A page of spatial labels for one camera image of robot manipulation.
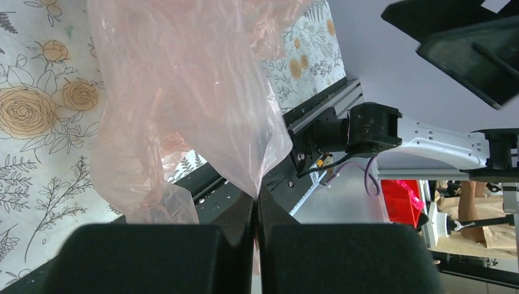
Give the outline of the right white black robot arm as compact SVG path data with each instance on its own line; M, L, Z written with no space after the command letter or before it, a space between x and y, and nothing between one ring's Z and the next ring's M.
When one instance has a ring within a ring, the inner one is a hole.
M382 19L418 41L417 54L496 110L518 96L518 2L492 12L481 1L398 1ZM517 129L454 133L375 102L352 108L316 137L347 158L407 153L451 165L470 180L518 181Z

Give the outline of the pink trash bag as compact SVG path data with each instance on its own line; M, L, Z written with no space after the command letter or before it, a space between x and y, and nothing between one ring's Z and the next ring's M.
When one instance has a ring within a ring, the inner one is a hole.
M261 62L308 1L89 1L108 96L91 155L95 191L130 224L195 224L166 180L194 149L222 175L292 149Z

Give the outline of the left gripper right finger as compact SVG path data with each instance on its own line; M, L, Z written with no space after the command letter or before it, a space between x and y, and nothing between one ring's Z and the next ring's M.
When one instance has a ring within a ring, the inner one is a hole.
M301 224L262 186L255 202L263 293L443 293L416 231L400 224Z

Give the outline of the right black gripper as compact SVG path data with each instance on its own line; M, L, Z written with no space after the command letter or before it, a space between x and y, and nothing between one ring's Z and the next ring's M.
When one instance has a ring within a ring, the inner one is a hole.
M416 53L499 110L518 97L518 1L398 1L381 17L419 42Z

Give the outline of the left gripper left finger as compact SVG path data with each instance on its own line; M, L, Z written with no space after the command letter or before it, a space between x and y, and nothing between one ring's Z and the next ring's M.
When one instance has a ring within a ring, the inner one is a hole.
M250 293L255 202L210 224L92 224L75 230L44 293Z

